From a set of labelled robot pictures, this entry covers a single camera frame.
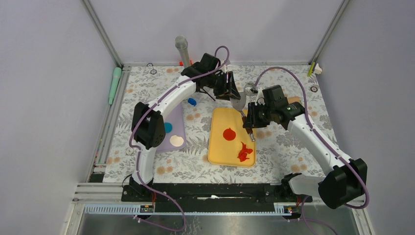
red object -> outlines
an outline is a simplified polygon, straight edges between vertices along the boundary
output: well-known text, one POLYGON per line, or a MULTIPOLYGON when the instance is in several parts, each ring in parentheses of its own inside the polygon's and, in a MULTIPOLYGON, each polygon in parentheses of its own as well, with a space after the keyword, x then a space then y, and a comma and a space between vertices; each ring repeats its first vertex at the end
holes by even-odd
POLYGON ((223 131, 223 138, 225 138, 227 141, 232 141, 236 138, 236 133, 232 129, 228 128, 223 131))
POLYGON ((297 196, 297 203, 296 203, 296 207, 298 207, 301 203, 301 199, 297 196))
POLYGON ((156 193, 155 192, 153 192, 153 194, 152 194, 152 198, 153 198, 153 208, 154 208, 154 202, 156 201, 156 198, 157 198, 157 195, 156 195, 156 193))
POLYGON ((180 62, 179 62, 179 65, 180 65, 180 66, 183 66, 183 62, 182 62, 182 61, 180 61, 180 62))
POLYGON ((246 144, 244 144, 243 142, 241 142, 241 143, 242 143, 242 149, 238 154, 238 158, 241 162, 243 162, 246 159, 249 159, 249 158, 247 158, 247 156, 248 156, 248 154, 251 154, 253 152, 253 150, 250 149, 250 148, 246 148, 246 144))

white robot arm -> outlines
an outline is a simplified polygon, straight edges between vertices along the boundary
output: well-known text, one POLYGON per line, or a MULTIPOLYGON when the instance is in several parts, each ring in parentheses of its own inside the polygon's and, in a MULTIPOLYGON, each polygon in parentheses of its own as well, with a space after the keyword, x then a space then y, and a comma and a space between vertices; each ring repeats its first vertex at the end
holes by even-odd
MULTIPOLYGON (((213 70, 218 62, 217 58, 205 54, 200 62, 184 69, 178 81, 158 98, 147 105, 141 102, 136 105, 132 130, 149 107, 156 105, 134 133, 134 139, 141 149, 141 158, 136 169, 139 170, 144 183, 147 184, 153 179, 154 155, 157 146, 165 136, 163 116, 169 115, 174 107, 194 92, 201 92, 203 87, 213 88, 217 99, 229 100, 230 97, 240 99, 231 71, 223 73, 219 70, 206 77, 190 79, 213 70)), ((326 177, 305 176, 300 173, 286 175, 281 182, 289 188, 289 193, 319 197, 332 209, 363 195, 364 191, 356 177, 323 144, 322 139, 331 148, 336 149, 337 153, 347 160, 366 183, 365 162, 361 159, 353 160, 341 151, 314 125, 309 116, 313 124, 313 129, 310 129, 307 125, 304 107, 297 102, 288 104, 281 86, 266 88, 262 90, 262 93, 264 98, 262 103, 248 104, 248 115, 243 127, 262 128, 269 125, 271 121, 280 124, 304 144, 326 175, 326 177)), ((136 173, 133 174, 133 178, 140 184, 136 173)))

red food piece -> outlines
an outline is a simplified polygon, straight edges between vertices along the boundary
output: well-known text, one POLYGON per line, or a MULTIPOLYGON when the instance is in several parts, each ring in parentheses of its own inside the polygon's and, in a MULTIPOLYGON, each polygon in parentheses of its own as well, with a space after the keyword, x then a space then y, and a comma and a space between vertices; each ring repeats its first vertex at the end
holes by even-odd
POLYGON ((223 138, 225 138, 227 141, 232 141, 236 138, 236 133, 228 128, 223 132, 223 138))
POLYGON ((251 154, 253 152, 253 150, 250 149, 250 148, 246 148, 246 144, 244 144, 243 142, 241 142, 241 143, 242 143, 242 149, 238 154, 238 158, 241 162, 243 162, 246 159, 249 159, 249 158, 247 158, 247 155, 251 154))
POLYGON ((238 158, 241 162, 245 161, 247 158, 247 153, 239 152, 238 158))

white circle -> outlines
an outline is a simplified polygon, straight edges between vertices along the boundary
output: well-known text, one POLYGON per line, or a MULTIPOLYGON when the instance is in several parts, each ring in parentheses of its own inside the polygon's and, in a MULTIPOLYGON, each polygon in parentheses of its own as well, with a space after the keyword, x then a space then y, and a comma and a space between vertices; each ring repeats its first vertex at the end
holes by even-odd
POLYGON ((184 143, 184 140, 180 136, 174 135, 174 136, 170 137, 170 144, 174 147, 182 146, 183 143, 184 143))

silver microphone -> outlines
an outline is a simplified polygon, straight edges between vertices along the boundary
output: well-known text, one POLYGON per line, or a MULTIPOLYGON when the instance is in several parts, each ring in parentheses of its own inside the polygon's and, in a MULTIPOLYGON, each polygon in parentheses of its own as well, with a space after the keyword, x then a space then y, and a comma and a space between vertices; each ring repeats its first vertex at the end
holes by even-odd
POLYGON ((184 36, 177 36, 176 37, 176 48, 179 50, 180 57, 183 61, 183 66, 185 68, 189 67, 190 64, 190 58, 189 58, 189 52, 187 51, 187 40, 184 36))

